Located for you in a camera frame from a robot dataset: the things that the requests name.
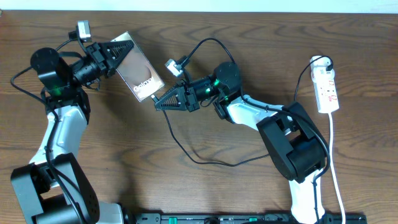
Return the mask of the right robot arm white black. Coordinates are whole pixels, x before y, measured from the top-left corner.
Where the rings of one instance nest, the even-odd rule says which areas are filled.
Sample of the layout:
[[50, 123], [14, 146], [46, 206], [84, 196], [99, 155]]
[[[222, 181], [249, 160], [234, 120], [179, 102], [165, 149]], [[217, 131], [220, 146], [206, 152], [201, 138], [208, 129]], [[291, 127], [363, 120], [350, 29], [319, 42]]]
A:
[[193, 81], [183, 60], [170, 59], [165, 66], [184, 78], [156, 100], [157, 110], [195, 111], [210, 100], [221, 119], [243, 124], [261, 135], [276, 169], [289, 181], [291, 213], [296, 222], [320, 223], [325, 216], [320, 178], [330, 167], [325, 139], [303, 106], [270, 105], [243, 93], [235, 62], [223, 62], [211, 75]]

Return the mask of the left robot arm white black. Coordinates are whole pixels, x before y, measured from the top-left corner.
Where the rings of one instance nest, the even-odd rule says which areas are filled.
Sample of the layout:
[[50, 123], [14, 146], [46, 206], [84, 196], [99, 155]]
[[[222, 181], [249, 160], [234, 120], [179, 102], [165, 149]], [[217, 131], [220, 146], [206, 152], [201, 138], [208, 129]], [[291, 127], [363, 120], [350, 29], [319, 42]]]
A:
[[131, 40], [95, 42], [83, 55], [45, 47], [31, 56], [30, 66], [44, 85], [37, 100], [48, 125], [35, 156], [11, 174], [27, 223], [136, 222], [120, 203], [98, 200], [76, 159], [91, 113], [83, 88], [114, 75], [133, 47]]

